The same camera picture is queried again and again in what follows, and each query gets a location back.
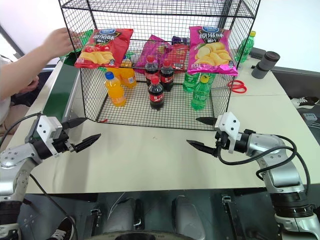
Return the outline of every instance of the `red bottle cap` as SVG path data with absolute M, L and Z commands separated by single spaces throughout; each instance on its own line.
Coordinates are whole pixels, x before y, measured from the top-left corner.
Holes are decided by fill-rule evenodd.
M 166 59 L 163 61 L 163 66 L 165 66 L 165 67 L 170 67 L 170 66 L 171 66 L 170 60 L 166 58 Z
M 152 56 L 152 55 L 146 56 L 146 60 L 148 63 L 152 63 L 155 59 L 156 59 L 155 56 Z
M 153 85 L 159 84 L 159 81 L 160 81 L 159 77 L 156 75 L 153 75 L 150 80 Z

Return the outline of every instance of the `blue bottle cap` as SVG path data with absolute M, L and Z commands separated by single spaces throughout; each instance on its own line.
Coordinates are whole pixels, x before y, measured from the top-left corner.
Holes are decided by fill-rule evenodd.
M 112 71 L 107 71 L 104 75 L 105 75 L 106 79 L 108 79 L 108 80 L 112 80 L 115 78 Z

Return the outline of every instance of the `green table edge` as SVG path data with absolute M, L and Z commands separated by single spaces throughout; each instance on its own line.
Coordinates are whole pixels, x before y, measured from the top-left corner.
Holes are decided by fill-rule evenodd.
M 66 106 L 79 69 L 68 64 L 62 64 L 60 72 L 51 89 L 43 113 L 48 117 L 56 117 L 60 122 L 63 120 Z

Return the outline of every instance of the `potato chip image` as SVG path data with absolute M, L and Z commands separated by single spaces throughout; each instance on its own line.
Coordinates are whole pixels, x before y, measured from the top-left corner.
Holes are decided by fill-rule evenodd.
M 105 59 L 100 51 L 93 51 L 92 53 L 96 57 L 98 64 L 106 64 L 110 61 Z
M 224 53 L 224 54 L 228 54 L 229 55 L 229 53 L 228 53 L 228 51 L 227 50 L 224 50 L 224 49 L 222 49 L 222 50 L 216 50 L 216 51 L 214 51 L 216 54 L 222 54 L 222 53 Z
M 199 59 L 201 59 L 204 56 L 208 56 L 210 52 L 211 52 L 210 48 L 203 46 L 198 50 L 196 55 Z
M 210 53 L 210 58 L 212 58 L 213 60 L 214 60 L 214 62 L 215 62 L 215 65 L 216 66 L 219 66 L 219 65 L 221 65 L 221 64 L 228 64 L 228 60 L 224 60 L 224 59 L 222 59 L 217 53 L 215 53 L 215 52 L 211 52 Z
M 231 57 L 227 53 L 222 52 L 222 53 L 219 53 L 218 55 L 223 60 L 231 60 Z
M 98 63 L 96 56 L 92 52 L 85 52 L 84 51 L 80 54 L 79 58 L 84 58 L 85 60 L 89 60 L 89 61 L 93 62 L 94 64 Z
M 110 51 L 100 51 L 99 53 L 101 53 L 102 56 L 104 56 L 104 55 L 111 55 L 112 56 L 112 52 L 110 52 Z
M 209 65 L 212 65 L 212 66 L 216 65 L 214 59 L 212 57 L 209 57 L 209 56 L 203 56 L 202 58 L 200 58 L 197 61 L 195 61 L 195 63 L 196 64 L 209 64 Z
M 217 51 L 217 50 L 226 49 L 226 46 L 222 42 L 219 42 L 219 41 L 213 42 L 213 43 L 208 43 L 205 46 L 209 46 L 212 49 L 213 52 Z

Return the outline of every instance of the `bottle label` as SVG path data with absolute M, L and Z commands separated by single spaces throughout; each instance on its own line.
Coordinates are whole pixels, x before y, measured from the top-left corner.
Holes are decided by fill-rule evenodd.
M 187 77 L 185 78 L 185 81 L 186 81 L 187 83 L 196 84 L 197 81 L 198 81 L 198 77 L 187 76 Z
M 111 100 L 114 104 L 120 104 L 125 101 L 125 97 L 112 97 Z
M 160 79 L 162 83 L 169 84 L 174 80 L 174 76 L 169 76 L 169 77 L 161 76 Z
M 193 94 L 193 98 L 194 100 L 198 100 L 198 101 L 205 101 L 207 99 L 208 95 L 199 95 L 194 93 Z
M 136 81 L 136 76 L 133 76 L 133 77 L 129 77 L 129 78 L 128 78 L 129 84 L 133 84 L 135 81 Z
M 157 102 L 160 102 L 162 99 L 164 99 L 164 95 L 165 95 L 164 93 L 158 96 L 149 94 L 149 98 L 151 102 L 157 103 Z
M 151 79 L 152 78 L 152 76 L 158 76 L 158 73 L 145 73 L 145 78 L 146 79 Z

